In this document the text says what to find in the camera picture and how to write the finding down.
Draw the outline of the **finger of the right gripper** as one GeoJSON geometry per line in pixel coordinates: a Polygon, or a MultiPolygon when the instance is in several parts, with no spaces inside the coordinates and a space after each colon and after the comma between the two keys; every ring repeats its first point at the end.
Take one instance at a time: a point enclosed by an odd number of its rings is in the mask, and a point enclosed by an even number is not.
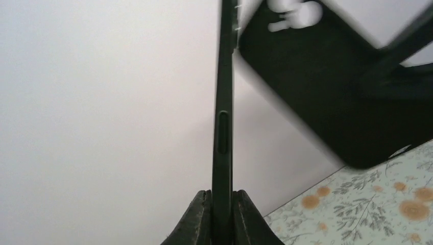
{"type": "Polygon", "coordinates": [[[397,66],[432,42],[432,3],[430,3],[383,50],[383,56],[358,82],[362,89],[371,88],[397,66]]]}

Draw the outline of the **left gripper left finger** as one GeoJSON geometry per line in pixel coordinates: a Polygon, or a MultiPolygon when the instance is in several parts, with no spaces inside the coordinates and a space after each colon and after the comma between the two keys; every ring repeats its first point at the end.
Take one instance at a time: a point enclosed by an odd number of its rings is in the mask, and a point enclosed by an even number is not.
{"type": "Polygon", "coordinates": [[[161,245],[210,245],[211,208],[211,191],[198,191],[173,231],[161,245]]]}

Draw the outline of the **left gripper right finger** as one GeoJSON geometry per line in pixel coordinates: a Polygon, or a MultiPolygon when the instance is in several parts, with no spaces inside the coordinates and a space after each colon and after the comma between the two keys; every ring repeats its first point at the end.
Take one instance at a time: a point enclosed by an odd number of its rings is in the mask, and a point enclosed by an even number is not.
{"type": "Polygon", "coordinates": [[[284,245],[244,190],[233,193],[235,245],[284,245]]]}

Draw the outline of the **black phone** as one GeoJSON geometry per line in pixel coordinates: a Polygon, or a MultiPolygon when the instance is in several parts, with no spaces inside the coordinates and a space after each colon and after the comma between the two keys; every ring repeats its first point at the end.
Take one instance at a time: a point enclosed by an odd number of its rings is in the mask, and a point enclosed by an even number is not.
{"type": "Polygon", "coordinates": [[[238,1],[221,1],[212,162],[212,244],[233,243],[233,53],[238,39],[238,1]]]}

